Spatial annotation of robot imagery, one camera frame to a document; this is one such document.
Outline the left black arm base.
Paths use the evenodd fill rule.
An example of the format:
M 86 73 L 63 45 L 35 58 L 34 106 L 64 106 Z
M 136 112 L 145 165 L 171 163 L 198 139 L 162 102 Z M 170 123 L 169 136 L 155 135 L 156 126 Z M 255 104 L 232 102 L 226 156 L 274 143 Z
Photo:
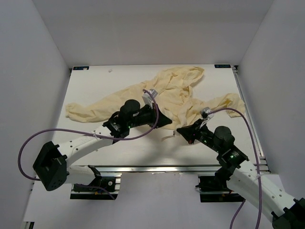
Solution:
M 120 174 L 103 174 L 102 178 L 89 185 L 74 184 L 70 199 L 77 200 L 115 200 L 121 184 Z

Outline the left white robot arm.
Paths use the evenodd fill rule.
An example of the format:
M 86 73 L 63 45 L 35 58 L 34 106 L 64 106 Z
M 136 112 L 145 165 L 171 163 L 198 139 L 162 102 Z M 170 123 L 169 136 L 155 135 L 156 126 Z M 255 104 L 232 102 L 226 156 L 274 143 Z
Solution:
M 84 135 L 59 145 L 52 141 L 45 143 L 33 169 L 47 191 L 56 190 L 63 184 L 85 185 L 89 190 L 96 190 L 101 184 L 100 172 L 92 165 L 75 166 L 74 162 L 126 138 L 131 128 L 142 125 L 160 128 L 171 123 L 172 120 L 155 104 L 140 107 L 138 101 L 131 99 L 89 136 Z

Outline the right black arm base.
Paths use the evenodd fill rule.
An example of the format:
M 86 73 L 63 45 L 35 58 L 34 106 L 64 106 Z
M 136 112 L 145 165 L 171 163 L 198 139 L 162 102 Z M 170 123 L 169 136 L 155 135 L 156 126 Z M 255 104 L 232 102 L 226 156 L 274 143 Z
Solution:
M 220 183 L 215 176 L 199 176 L 195 188 L 200 193 L 201 203 L 233 203 L 242 202 L 244 198 Z

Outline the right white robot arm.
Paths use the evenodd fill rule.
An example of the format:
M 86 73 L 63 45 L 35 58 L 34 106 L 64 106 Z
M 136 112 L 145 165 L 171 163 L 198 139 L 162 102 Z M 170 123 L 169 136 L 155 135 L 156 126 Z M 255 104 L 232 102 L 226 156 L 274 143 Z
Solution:
M 220 169 L 215 173 L 215 184 L 220 190 L 232 190 L 257 207 L 274 229 L 303 229 L 305 200 L 297 200 L 257 173 L 248 156 L 235 145 L 235 138 L 226 126 L 210 131 L 202 119 L 193 125 L 178 128 L 177 132 L 189 143 L 200 142 L 217 152 Z

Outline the cream yellow jacket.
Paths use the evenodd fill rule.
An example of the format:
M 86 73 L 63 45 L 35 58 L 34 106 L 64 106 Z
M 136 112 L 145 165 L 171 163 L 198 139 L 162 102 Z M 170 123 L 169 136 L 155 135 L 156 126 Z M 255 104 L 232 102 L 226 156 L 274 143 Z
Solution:
M 172 119 L 169 130 L 193 124 L 200 111 L 227 108 L 231 118 L 245 113 L 232 70 L 212 65 L 137 65 L 73 70 L 65 115 L 81 123 L 107 120 L 126 100 L 142 100 L 144 90 L 155 89 L 161 112 Z

